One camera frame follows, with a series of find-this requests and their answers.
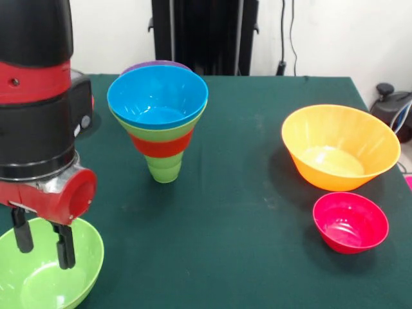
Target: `purple bowl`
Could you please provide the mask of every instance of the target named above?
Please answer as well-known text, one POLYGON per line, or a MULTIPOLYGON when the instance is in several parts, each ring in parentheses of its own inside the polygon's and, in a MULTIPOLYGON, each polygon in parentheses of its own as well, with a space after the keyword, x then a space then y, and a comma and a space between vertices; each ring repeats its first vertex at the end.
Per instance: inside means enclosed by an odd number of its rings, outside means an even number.
POLYGON ((168 61, 168 60, 154 60, 154 61, 147 61, 147 62, 135 64, 134 66, 131 66, 130 68, 127 68, 126 70, 124 70, 123 73, 120 75, 123 75, 131 70, 143 68, 144 66, 178 66, 179 68, 183 68, 183 69, 191 71, 191 69, 189 69, 187 66, 179 62, 168 61))

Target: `green table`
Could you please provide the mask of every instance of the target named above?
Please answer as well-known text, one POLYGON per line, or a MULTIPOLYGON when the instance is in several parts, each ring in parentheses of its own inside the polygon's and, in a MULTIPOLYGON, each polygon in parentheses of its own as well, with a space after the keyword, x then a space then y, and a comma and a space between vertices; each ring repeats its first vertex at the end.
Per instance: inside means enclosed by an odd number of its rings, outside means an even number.
MULTIPOLYGON (((106 249, 80 308, 412 307, 412 195, 397 168, 357 190, 384 209, 388 239, 343 256, 312 221, 326 192, 299 176, 281 141, 282 121, 297 108, 365 109, 350 79, 205 77, 209 104, 168 185, 151 178, 110 114, 114 79, 92 76, 95 128, 77 142, 98 175, 84 218, 106 249)), ((9 210, 0 214, 4 232, 9 210)))

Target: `stacked bowls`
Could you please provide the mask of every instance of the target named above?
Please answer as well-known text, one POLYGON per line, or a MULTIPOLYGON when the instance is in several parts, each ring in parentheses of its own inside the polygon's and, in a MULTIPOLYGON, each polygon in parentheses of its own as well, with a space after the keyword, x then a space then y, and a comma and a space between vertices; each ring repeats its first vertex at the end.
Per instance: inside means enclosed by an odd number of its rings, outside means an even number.
POLYGON ((183 152, 204 112, 205 81, 175 62, 126 70, 109 88, 109 108, 160 183, 177 179, 183 152))

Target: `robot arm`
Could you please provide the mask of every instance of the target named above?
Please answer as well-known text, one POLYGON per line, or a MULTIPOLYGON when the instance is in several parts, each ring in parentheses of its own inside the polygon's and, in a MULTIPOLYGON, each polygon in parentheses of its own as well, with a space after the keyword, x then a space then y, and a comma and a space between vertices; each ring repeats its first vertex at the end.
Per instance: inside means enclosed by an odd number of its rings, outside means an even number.
POLYGON ((63 269, 75 264, 69 225, 97 186, 75 151, 91 126, 92 97, 87 77, 70 77, 72 54, 68 0, 1 0, 0 203, 12 208, 23 253, 33 249, 25 212, 51 222, 63 269))

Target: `orange bowl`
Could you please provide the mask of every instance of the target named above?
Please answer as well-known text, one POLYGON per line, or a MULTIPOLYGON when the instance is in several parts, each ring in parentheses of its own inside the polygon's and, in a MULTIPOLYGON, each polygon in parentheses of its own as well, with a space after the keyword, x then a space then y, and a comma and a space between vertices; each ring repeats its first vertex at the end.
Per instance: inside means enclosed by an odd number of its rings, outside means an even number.
POLYGON ((385 123, 346 106, 294 111, 283 122, 282 139, 302 177, 329 191, 354 190, 400 156, 399 140, 385 123))

